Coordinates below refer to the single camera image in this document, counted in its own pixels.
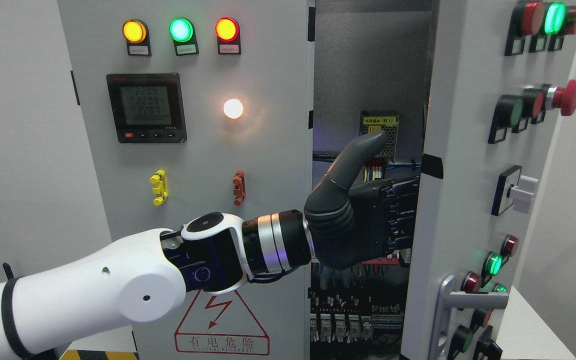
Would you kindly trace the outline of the dark grey robot hand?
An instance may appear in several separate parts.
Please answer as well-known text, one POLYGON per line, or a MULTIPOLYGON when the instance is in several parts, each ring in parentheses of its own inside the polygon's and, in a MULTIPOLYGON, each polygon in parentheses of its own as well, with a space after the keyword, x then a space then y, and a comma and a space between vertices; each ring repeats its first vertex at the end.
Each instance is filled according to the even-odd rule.
POLYGON ((350 141, 308 196, 304 216, 314 252, 343 270, 413 244, 419 178, 385 178, 354 186, 359 171, 386 145, 383 130, 350 141))

